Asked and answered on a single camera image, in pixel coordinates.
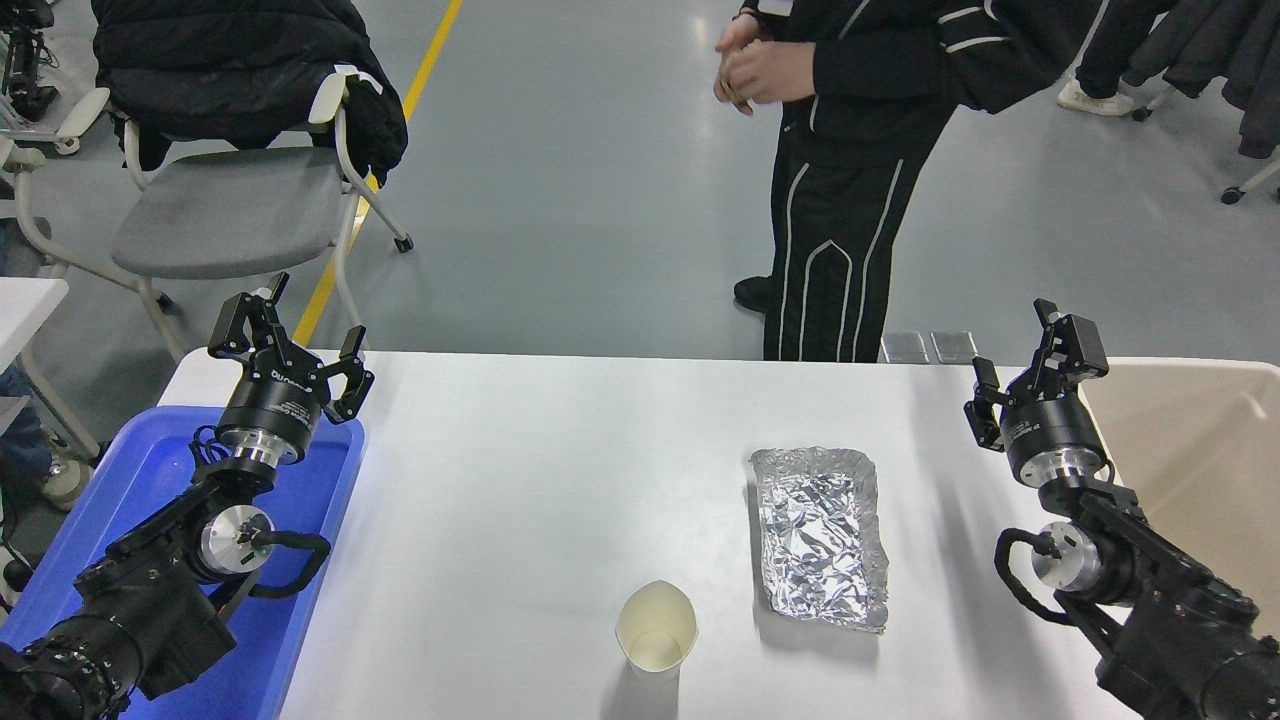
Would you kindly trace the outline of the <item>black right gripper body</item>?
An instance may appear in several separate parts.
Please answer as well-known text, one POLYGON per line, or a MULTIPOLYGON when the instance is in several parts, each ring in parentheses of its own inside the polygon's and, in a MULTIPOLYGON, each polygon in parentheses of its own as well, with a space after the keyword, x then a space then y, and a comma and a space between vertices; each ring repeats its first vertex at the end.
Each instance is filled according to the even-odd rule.
POLYGON ((1098 428, 1078 395, 1009 395, 1000 436, 1015 477, 1094 477, 1103 469, 1098 428))

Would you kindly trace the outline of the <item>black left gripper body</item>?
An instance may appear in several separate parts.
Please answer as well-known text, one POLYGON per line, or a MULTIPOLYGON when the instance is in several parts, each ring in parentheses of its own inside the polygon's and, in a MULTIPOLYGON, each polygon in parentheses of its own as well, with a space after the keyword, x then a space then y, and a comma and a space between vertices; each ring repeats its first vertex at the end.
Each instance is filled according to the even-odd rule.
POLYGON ((262 430, 293 448, 307 448, 328 402, 328 395, 316 395, 308 378, 323 361, 294 359, 283 366, 270 357, 256 357, 241 365, 241 378, 218 423, 218 441, 230 447, 238 443, 234 433, 262 430))

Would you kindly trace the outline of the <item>person's hand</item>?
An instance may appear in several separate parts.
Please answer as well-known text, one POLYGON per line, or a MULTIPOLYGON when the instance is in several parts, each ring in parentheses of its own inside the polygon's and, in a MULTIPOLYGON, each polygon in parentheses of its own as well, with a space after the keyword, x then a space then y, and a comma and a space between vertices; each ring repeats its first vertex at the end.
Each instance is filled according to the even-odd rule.
POLYGON ((767 41, 771 32, 751 8, 740 9, 723 28, 714 51, 721 56, 742 50, 756 41, 767 41))
POLYGON ((716 99, 750 117, 753 104, 795 102, 817 94, 812 42, 754 40, 718 44, 719 69, 713 82, 716 99))

